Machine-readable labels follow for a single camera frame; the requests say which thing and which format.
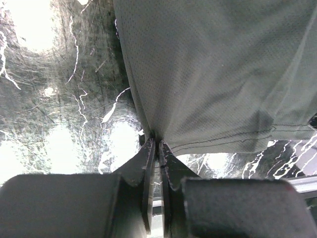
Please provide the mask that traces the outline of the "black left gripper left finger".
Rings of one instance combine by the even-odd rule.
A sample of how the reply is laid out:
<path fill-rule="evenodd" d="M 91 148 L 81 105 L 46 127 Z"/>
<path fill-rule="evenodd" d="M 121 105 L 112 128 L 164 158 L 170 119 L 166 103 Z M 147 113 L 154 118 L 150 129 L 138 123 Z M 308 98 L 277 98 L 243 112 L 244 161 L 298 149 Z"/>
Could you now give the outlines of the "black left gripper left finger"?
<path fill-rule="evenodd" d="M 0 189 L 3 238 L 145 238 L 156 142 L 110 174 L 18 175 Z"/>

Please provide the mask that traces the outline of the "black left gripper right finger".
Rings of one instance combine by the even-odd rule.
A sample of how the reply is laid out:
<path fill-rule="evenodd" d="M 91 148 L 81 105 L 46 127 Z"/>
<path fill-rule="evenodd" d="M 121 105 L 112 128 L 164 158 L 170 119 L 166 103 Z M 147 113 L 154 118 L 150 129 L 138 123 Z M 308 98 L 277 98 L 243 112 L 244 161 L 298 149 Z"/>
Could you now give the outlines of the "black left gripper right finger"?
<path fill-rule="evenodd" d="M 314 238 L 317 225 L 287 180 L 202 179 L 161 141 L 163 235 L 166 238 Z"/>

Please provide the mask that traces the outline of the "black t shirt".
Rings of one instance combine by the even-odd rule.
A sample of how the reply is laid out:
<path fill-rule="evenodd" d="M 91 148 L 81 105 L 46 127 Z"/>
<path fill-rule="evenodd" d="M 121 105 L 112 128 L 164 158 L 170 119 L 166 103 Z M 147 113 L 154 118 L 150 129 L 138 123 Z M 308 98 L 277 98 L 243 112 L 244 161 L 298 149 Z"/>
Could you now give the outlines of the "black t shirt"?
<path fill-rule="evenodd" d="M 176 155 L 254 153 L 316 133 L 316 1 L 113 5 L 146 138 Z"/>

